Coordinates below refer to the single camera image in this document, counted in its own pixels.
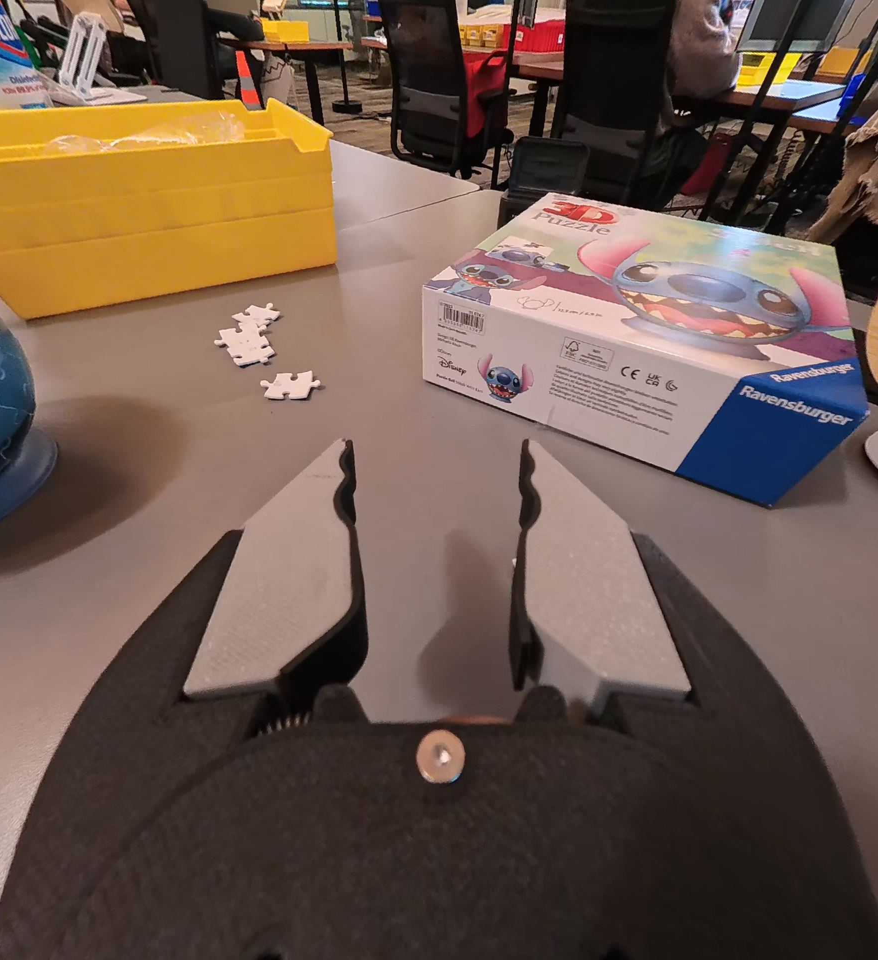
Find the black device with display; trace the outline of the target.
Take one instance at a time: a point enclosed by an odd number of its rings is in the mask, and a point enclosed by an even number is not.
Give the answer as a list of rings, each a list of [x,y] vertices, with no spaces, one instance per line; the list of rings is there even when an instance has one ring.
[[[577,195],[585,184],[590,148],[581,142],[524,136],[513,150],[499,201],[500,229],[549,193]]]

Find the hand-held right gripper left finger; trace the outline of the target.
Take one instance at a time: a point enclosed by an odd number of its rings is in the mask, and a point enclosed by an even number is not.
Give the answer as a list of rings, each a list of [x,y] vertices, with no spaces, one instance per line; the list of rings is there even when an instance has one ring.
[[[337,438],[254,513],[183,685],[187,698],[311,698],[368,652],[355,455]]]

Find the clear acrylic stand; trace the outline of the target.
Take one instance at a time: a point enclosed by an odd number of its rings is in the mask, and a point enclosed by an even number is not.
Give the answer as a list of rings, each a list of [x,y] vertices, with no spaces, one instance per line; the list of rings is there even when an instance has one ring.
[[[107,37],[102,16],[84,11],[74,16],[64,49],[53,100],[61,106],[85,107],[145,102],[128,88],[96,85],[97,66]]]

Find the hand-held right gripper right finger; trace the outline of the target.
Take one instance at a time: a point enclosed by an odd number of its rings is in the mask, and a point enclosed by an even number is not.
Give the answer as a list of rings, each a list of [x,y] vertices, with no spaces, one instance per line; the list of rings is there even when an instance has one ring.
[[[531,439],[518,489],[514,690],[553,687],[575,712],[617,694],[685,701],[692,684],[626,521]]]

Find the black office chair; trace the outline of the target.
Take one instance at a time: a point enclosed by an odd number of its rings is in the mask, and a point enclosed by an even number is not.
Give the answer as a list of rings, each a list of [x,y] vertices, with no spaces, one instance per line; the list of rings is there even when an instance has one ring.
[[[480,136],[467,139],[466,72],[452,1],[379,3],[392,69],[390,148],[394,157],[468,181],[488,154],[513,140],[507,126],[507,70]]]
[[[552,139],[588,152],[582,195],[661,210],[680,153],[668,58],[676,3],[576,1],[565,9]]]

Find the red storage bin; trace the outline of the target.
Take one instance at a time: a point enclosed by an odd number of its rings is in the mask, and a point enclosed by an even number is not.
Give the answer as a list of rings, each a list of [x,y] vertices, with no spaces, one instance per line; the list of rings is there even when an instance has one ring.
[[[557,53],[565,48],[566,17],[564,11],[555,16],[538,17],[531,26],[522,20],[517,23],[514,50],[522,53]]]

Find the wooden table black legs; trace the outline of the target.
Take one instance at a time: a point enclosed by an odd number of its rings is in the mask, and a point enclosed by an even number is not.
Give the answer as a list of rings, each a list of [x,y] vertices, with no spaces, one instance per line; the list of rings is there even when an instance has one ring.
[[[305,88],[308,95],[311,118],[319,126],[325,126],[323,100],[317,75],[317,66],[326,54],[337,54],[338,66],[344,67],[344,52],[349,46],[342,41],[322,42],[271,42],[246,41],[231,36],[223,37],[221,42],[233,50],[242,52],[268,53],[282,62],[300,62],[303,66]]]

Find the cartoon print puzzle box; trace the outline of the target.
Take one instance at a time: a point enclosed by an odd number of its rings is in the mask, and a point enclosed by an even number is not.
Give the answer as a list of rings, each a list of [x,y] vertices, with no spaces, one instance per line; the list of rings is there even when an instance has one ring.
[[[832,247],[548,193],[422,286],[422,376],[773,506],[867,419]]]

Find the orange traffic cone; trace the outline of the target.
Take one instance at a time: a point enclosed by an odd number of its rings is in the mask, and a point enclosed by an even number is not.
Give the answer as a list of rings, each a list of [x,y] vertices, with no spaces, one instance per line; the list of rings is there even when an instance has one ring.
[[[253,52],[236,50],[235,52],[238,73],[238,98],[250,111],[263,110],[264,101],[261,90],[263,64]]]

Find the computer monitor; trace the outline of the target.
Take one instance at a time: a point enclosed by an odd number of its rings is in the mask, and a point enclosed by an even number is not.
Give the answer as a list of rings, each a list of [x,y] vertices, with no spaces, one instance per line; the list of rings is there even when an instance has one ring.
[[[824,53],[853,1],[735,2],[736,49],[742,53]]]

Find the clear plastic bag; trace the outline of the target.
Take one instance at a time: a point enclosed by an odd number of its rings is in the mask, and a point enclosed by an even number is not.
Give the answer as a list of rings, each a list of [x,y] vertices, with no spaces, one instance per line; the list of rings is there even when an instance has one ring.
[[[36,156],[60,157],[98,155],[153,149],[218,146],[242,142],[246,126],[226,111],[192,113],[173,122],[150,126],[118,138],[103,139],[78,134],[59,136],[41,148]]]

